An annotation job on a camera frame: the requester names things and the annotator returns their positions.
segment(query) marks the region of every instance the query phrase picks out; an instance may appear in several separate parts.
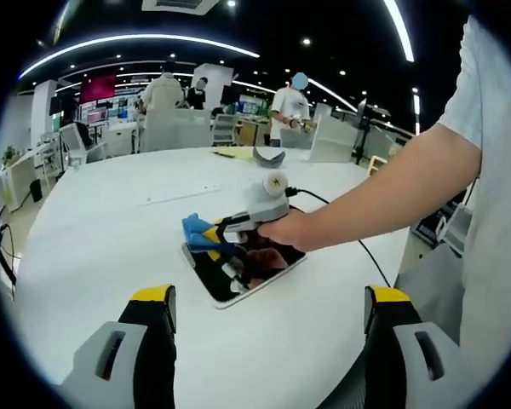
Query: smartphone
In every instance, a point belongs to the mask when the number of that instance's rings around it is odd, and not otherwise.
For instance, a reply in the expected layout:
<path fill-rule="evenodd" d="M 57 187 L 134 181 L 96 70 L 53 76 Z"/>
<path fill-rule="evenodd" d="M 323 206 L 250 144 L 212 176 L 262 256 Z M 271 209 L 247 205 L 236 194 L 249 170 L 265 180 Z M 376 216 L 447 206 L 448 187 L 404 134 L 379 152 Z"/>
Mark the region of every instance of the smartphone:
<path fill-rule="evenodd" d="M 214 260 L 208 252 L 191 252 L 186 243 L 182 245 L 181 252 L 218 309 L 249 297 L 307 258 L 306 253 L 262 238 L 257 231 L 247 233 L 246 242 L 237 246 L 233 256 L 221 255 L 220 259 Z M 224 263 L 238 272 L 244 287 L 241 292 L 232 288 L 238 285 L 232 286 L 232 279 L 223 269 Z"/>

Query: phone screen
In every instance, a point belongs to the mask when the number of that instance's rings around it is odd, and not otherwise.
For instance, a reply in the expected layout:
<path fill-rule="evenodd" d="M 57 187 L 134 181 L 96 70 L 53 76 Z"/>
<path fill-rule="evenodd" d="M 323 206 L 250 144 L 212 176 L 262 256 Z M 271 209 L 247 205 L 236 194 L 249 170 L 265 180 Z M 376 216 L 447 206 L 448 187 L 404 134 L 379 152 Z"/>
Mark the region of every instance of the phone screen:
<path fill-rule="evenodd" d="M 290 245 L 280 245 L 262 238 L 257 231 L 248 232 L 247 240 L 236 246 L 234 254 L 221 254 L 213 260 L 208 252 L 191 253 L 184 245 L 184 253 L 192 264 L 206 290 L 217 302 L 229 302 L 276 277 L 298 263 L 305 253 Z M 240 278 L 243 289 L 232 289 L 232 279 L 223 270 L 224 263 Z"/>

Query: blue cloth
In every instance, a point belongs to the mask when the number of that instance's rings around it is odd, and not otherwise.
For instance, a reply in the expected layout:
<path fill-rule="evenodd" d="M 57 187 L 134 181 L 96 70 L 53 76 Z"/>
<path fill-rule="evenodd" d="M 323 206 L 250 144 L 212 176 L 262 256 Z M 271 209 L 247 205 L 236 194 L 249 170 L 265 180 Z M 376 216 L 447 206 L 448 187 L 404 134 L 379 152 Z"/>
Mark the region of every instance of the blue cloth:
<path fill-rule="evenodd" d="M 197 213 L 182 219 L 181 225 L 184 229 L 186 243 L 189 245 L 189 250 L 193 253 L 203 253 L 212 250 L 227 253 L 235 251 L 235 246 L 231 243 L 215 243 L 212 240 L 206 239 L 203 236 L 204 232 L 210 230 L 215 225 L 200 219 Z"/>

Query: air vent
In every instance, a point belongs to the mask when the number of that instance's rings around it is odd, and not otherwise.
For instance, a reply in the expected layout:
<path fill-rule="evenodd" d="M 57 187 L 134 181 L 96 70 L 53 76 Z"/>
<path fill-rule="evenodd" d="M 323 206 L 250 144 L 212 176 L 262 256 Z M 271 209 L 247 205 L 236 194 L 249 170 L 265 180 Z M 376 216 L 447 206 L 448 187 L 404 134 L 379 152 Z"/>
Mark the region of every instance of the air vent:
<path fill-rule="evenodd" d="M 218 2 L 219 0 L 143 0 L 142 11 L 172 11 L 204 15 Z"/>

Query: yellow paper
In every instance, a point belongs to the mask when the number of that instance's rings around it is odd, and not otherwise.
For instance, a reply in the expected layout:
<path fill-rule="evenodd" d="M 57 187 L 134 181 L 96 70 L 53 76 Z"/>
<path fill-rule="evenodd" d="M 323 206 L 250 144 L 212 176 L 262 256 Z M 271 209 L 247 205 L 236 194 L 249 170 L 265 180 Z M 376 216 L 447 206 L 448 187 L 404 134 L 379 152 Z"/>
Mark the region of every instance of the yellow paper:
<path fill-rule="evenodd" d="M 242 147 L 217 147 L 212 149 L 213 153 L 219 153 L 221 155 L 233 156 L 235 159 L 251 160 L 252 151 Z"/>

